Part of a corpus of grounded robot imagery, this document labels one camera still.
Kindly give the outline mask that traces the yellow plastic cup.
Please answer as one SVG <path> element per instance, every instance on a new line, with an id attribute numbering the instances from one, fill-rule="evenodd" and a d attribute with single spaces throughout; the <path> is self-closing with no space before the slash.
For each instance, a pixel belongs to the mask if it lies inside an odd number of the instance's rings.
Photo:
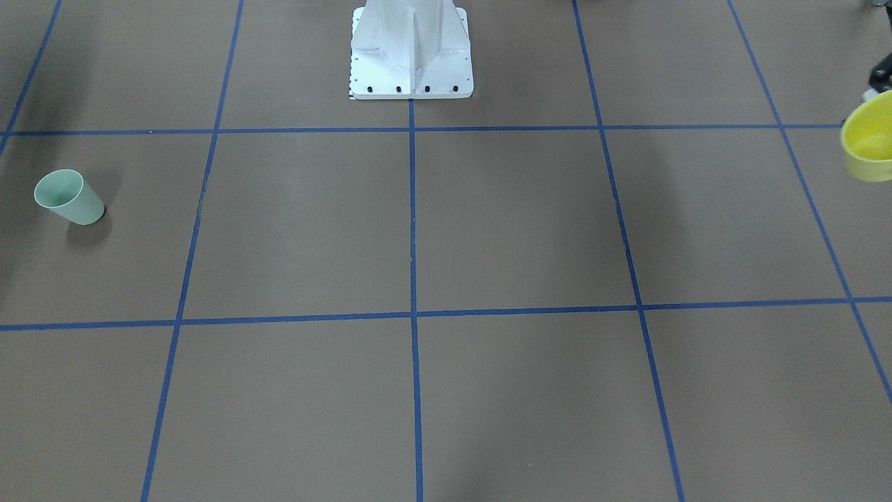
<path id="1" fill-rule="evenodd" d="M 869 183 L 891 181 L 891 92 L 857 106 L 845 119 L 839 141 L 850 176 Z"/>

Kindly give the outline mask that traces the green plastic cup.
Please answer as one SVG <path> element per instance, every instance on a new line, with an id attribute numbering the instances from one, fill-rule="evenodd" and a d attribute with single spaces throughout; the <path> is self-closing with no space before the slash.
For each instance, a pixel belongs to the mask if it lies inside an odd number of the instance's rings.
<path id="1" fill-rule="evenodd" d="M 57 169 L 41 178 L 35 203 L 74 225 L 92 225 L 105 215 L 105 204 L 75 169 Z"/>

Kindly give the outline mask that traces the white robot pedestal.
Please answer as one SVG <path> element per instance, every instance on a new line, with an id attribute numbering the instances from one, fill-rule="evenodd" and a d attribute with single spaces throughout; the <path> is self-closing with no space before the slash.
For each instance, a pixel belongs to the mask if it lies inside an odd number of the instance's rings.
<path id="1" fill-rule="evenodd" d="M 454 2 L 367 1 L 351 21 L 351 99 L 446 100 L 474 94 L 468 13 Z"/>

